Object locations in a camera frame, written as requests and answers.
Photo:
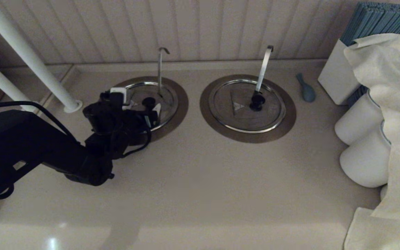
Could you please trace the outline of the white rectangular holder box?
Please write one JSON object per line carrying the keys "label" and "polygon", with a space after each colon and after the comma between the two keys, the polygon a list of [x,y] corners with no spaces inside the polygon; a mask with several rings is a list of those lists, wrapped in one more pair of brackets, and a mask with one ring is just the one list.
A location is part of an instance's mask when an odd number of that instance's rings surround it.
{"label": "white rectangular holder box", "polygon": [[338,106],[347,105],[349,97],[360,87],[352,66],[344,55],[346,48],[341,40],[337,40],[318,77],[318,82]]}

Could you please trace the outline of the round steel hinged lid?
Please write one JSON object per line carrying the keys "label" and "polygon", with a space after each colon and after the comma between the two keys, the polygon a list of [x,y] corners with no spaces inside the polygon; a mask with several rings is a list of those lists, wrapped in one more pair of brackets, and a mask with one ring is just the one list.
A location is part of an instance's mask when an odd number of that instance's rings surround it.
{"label": "round steel hinged lid", "polygon": [[224,127],[246,134],[261,134],[278,127],[286,116],[286,105],[271,83],[235,78],[221,80],[207,95],[212,116]]}
{"label": "round steel hinged lid", "polygon": [[161,105],[160,111],[160,125],[153,127],[151,131],[158,130],[168,123],[179,106],[179,97],[174,87],[168,83],[162,84],[162,97],[158,95],[158,80],[154,77],[139,77],[129,79],[119,84],[120,87],[125,87],[127,90],[127,99],[129,106],[127,109],[131,109],[132,99],[145,99],[154,98],[155,104]]}

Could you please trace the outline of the white woven cloth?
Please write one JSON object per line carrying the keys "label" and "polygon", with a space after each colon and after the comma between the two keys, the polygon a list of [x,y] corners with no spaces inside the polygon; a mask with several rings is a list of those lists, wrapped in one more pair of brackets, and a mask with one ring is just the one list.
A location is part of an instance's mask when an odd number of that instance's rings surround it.
{"label": "white woven cloth", "polygon": [[376,209],[357,208],[343,250],[400,250],[400,34],[356,39],[343,53],[357,81],[380,106],[391,141],[384,199]]}

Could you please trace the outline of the blue plastic rice paddle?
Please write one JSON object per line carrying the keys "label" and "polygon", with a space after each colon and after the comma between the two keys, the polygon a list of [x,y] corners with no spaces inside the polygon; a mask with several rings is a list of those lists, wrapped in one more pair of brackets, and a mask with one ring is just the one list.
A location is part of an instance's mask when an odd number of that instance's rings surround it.
{"label": "blue plastic rice paddle", "polygon": [[316,100],[316,94],[313,87],[304,81],[302,73],[296,74],[296,78],[301,85],[301,95],[303,100],[309,103],[314,102]]}

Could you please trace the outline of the blue ribbed object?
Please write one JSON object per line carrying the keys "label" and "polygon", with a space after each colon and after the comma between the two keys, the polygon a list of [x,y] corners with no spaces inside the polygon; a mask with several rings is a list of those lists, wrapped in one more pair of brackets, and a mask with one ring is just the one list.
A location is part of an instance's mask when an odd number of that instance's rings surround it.
{"label": "blue ribbed object", "polygon": [[347,105],[351,108],[365,93],[369,90],[368,87],[360,85],[348,98]]}

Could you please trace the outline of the white cylindrical cup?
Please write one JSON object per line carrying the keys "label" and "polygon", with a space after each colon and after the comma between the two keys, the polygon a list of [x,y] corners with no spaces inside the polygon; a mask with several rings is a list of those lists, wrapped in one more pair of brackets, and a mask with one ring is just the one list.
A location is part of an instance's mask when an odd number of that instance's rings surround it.
{"label": "white cylindrical cup", "polygon": [[344,144],[351,145],[380,125],[384,116],[380,106],[373,100],[371,90],[337,121],[335,134]]}
{"label": "white cylindrical cup", "polygon": [[384,133],[383,120],[340,155],[343,172],[355,183],[377,188],[389,180],[391,141]]}

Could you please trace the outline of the blue sticks bundle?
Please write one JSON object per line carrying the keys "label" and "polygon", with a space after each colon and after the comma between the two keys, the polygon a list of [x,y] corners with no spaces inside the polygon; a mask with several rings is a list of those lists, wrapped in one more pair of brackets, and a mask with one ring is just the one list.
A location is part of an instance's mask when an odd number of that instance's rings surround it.
{"label": "blue sticks bundle", "polygon": [[400,34],[400,4],[362,1],[357,3],[339,41],[349,47],[356,39],[388,33]]}

